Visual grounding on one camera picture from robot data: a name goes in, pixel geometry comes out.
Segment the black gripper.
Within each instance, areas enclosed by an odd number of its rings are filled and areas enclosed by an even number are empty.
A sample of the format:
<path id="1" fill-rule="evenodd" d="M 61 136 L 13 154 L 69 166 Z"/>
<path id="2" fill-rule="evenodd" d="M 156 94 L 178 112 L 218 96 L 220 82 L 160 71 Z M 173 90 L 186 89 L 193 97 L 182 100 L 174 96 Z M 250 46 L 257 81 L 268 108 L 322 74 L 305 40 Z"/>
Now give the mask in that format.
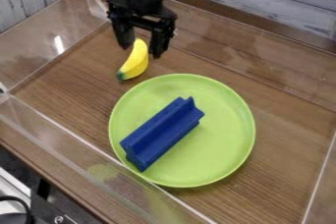
<path id="1" fill-rule="evenodd" d="M 108 18 L 120 47 L 130 47 L 134 41 L 133 28 L 142 28 L 150 31 L 149 54 L 154 59 L 160 58 L 173 37 L 177 14 L 164 6 L 161 0 L 156 3 L 146 0 L 106 1 Z"/>

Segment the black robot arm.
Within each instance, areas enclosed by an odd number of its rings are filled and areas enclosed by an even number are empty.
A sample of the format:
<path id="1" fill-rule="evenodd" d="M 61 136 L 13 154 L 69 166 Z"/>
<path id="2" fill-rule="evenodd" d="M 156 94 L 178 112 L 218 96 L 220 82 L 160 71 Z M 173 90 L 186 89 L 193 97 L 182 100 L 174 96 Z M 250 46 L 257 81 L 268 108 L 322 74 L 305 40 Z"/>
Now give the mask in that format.
<path id="1" fill-rule="evenodd" d="M 150 32 L 149 54 L 160 58 L 168 50 L 174 36 L 177 14 L 169 10 L 162 0 L 106 0 L 108 18 L 112 22 L 118 45 L 128 49 L 134 43 L 134 28 Z"/>

